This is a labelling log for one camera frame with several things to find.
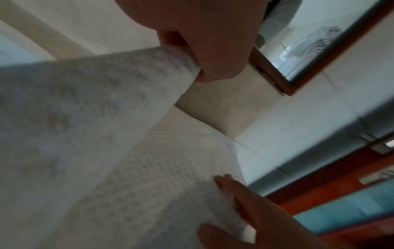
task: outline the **hand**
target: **hand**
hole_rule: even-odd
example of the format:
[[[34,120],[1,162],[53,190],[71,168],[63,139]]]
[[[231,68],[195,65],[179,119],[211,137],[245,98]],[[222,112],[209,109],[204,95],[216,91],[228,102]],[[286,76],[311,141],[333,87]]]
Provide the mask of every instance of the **hand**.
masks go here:
[[[242,242],[215,226],[205,224],[199,239],[207,249],[328,249],[313,233],[303,227],[278,205],[263,198],[230,175],[215,178],[217,185],[234,196],[237,211],[256,230],[256,243]]]
[[[268,0],[115,0],[134,21],[155,29],[162,45],[188,46],[202,71],[197,82],[232,78],[245,67]]]

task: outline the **mirror frame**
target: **mirror frame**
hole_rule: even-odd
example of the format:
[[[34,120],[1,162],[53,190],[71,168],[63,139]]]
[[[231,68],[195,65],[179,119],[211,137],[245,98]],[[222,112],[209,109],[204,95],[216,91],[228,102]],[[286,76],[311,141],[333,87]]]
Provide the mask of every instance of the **mirror frame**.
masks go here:
[[[287,80],[256,46],[252,50],[249,62],[280,94],[292,96],[392,10],[394,0],[380,0],[291,81]]]

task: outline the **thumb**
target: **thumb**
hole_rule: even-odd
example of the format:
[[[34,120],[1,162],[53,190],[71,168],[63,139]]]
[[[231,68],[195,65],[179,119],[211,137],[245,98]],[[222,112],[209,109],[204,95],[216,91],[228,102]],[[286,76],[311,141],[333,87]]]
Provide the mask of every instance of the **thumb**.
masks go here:
[[[236,239],[228,232],[209,224],[201,226],[198,237],[206,249],[254,249],[255,246]]]

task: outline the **dotted fabric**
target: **dotted fabric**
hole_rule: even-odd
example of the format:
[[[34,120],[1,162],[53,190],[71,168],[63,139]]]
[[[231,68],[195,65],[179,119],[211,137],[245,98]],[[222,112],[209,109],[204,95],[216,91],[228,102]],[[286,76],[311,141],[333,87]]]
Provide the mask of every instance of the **dotted fabric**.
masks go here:
[[[242,181],[231,141],[174,107],[39,248],[201,248],[204,222],[240,237],[225,173]]]

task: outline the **teal object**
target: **teal object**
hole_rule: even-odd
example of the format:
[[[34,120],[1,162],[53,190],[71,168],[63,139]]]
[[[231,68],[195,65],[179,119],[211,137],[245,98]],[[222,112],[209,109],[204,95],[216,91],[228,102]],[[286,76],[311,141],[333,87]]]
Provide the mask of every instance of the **teal object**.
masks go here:
[[[294,218],[317,235],[394,214],[394,180],[307,210]]]

